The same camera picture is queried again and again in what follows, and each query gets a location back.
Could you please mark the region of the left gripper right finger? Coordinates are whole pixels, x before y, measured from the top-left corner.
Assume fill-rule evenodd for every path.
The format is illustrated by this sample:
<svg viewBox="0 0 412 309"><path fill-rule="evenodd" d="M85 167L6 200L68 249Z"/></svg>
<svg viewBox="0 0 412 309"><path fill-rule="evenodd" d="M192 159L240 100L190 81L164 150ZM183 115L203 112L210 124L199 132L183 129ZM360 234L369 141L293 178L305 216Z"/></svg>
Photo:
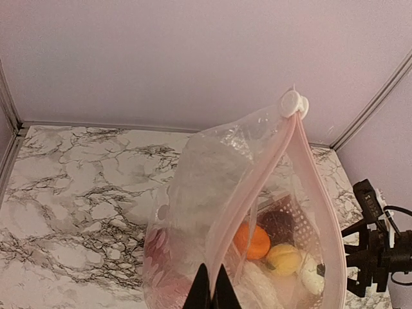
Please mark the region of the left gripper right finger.
<svg viewBox="0 0 412 309"><path fill-rule="evenodd" d="M214 309L241 309L224 265L220 266L214 290Z"/></svg>

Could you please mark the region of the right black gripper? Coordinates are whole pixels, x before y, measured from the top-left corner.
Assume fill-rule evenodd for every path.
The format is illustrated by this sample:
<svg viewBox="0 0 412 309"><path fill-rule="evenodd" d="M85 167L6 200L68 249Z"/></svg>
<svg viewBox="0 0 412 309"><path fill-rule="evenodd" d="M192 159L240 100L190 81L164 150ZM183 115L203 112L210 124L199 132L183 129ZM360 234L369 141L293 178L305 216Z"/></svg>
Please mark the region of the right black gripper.
<svg viewBox="0 0 412 309"><path fill-rule="evenodd" d="M394 246L389 245L389 232L371 230L359 221L342 231L342 237L359 235L358 245L345 245L346 266L357 268L357 277L347 279L347 290L365 297L366 290L376 284L377 292L385 292L388 281L400 286L411 286L393 278L396 273L411 273L411 231L395 235Z"/></svg>

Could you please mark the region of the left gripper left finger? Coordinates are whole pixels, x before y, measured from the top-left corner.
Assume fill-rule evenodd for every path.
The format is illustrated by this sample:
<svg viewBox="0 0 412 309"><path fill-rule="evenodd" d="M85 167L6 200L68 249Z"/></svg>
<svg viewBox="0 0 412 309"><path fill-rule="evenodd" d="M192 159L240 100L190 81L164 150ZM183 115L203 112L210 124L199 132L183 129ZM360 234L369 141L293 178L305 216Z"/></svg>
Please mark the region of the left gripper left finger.
<svg viewBox="0 0 412 309"><path fill-rule="evenodd" d="M209 275L204 263L199 266L183 309L210 309L212 308L211 292L209 290Z"/></svg>

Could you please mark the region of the yellow knitted fruit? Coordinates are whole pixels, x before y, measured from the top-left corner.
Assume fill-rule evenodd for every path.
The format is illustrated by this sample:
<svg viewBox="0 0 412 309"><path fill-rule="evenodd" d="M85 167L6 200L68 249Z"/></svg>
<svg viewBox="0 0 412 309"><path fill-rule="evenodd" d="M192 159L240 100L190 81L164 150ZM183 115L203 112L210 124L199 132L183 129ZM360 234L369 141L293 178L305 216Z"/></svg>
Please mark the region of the yellow knitted fruit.
<svg viewBox="0 0 412 309"><path fill-rule="evenodd" d="M272 247L265 258L265 265L275 276L291 276L302 263L300 251L293 245L283 243Z"/></svg>

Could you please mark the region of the pink plastic basket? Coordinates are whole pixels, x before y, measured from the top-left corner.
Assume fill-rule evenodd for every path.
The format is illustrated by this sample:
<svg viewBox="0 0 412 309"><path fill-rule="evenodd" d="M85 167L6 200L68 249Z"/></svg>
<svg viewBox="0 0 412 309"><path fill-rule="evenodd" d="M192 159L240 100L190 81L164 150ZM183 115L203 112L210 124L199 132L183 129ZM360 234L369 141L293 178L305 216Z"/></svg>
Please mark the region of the pink plastic basket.
<svg viewBox="0 0 412 309"><path fill-rule="evenodd" d="M294 196L291 194L282 194L261 201L257 205L257 225L258 216L267 211L285 211L290 213L295 224L293 246L299 250L304 250L310 253L317 261L323 259L319 235Z"/></svg>

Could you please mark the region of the clear zip top bag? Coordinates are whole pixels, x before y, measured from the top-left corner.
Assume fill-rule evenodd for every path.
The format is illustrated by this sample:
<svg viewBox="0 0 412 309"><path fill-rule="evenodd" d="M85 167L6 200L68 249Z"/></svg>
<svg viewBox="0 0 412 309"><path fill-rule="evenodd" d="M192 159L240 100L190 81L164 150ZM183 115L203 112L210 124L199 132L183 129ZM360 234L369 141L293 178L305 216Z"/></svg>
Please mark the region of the clear zip top bag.
<svg viewBox="0 0 412 309"><path fill-rule="evenodd" d="M220 266L234 288L246 261L272 280L283 308L344 307L342 236L303 127L308 109L308 99L290 88L276 104L188 139L172 180L158 190L146 232L143 282L149 308L183 308L202 263L214 308ZM319 235L321 295L311 294L298 272L275 276L266 256L248 260L233 242L244 222L252 236L261 201L282 194L296 198Z"/></svg>

